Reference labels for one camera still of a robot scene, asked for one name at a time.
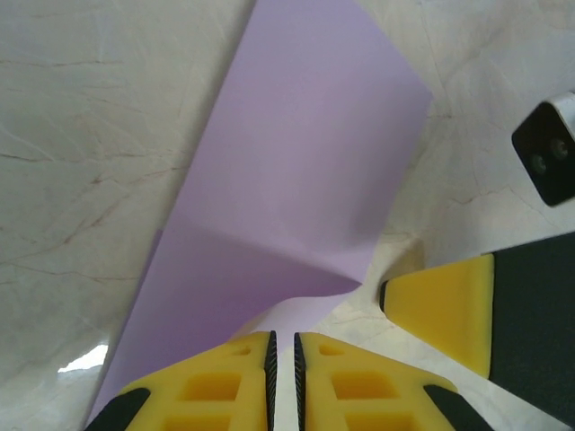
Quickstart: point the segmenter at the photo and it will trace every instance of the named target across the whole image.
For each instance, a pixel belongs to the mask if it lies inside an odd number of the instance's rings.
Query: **marble surface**
[[[366,283],[316,329],[451,378],[497,430],[566,429],[386,321],[375,295],[383,274],[575,230],[575,202],[546,207],[510,144],[575,87],[575,3],[359,2],[435,100]],[[0,429],[78,428],[251,4],[0,2]],[[291,354],[278,430],[296,429]]]

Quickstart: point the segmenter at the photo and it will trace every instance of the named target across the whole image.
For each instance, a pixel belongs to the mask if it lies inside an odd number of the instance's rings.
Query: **black camera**
[[[535,108],[513,133],[513,147],[550,207],[575,197],[575,92]]]

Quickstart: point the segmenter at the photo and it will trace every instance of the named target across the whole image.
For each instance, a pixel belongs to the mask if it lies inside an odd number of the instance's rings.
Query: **camera lens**
[[[543,156],[539,154],[533,154],[531,156],[531,166],[539,175],[543,175],[547,172],[547,163],[545,163]]]
[[[551,141],[551,152],[557,160],[564,160],[569,155],[569,148],[561,139]]]

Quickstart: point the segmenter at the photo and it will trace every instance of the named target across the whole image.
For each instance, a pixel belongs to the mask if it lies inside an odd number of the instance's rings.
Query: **black plastic part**
[[[548,101],[541,103],[517,128],[513,147],[543,201],[549,206],[575,197],[575,140],[561,114]],[[561,141],[566,157],[553,155],[553,142]]]
[[[493,431],[479,413],[456,392],[429,384],[423,389],[455,431]]]
[[[134,389],[111,400],[85,431],[126,431],[150,396],[146,388]]]
[[[268,431],[273,430],[273,418],[276,411],[276,383],[278,381],[278,337],[276,331],[270,332],[266,357],[263,362],[266,374],[266,410],[268,415]]]
[[[490,380],[575,427],[575,233],[495,252]]]
[[[384,281],[379,287],[379,308],[382,312],[385,312],[385,290],[387,288],[388,281],[389,280]]]
[[[305,431],[305,355],[299,333],[294,336],[294,365],[296,367],[297,423]]]

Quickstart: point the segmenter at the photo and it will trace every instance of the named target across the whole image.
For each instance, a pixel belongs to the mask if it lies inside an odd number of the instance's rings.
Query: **lavender paper sheet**
[[[356,288],[429,102],[352,0],[258,0],[93,413],[275,304]]]

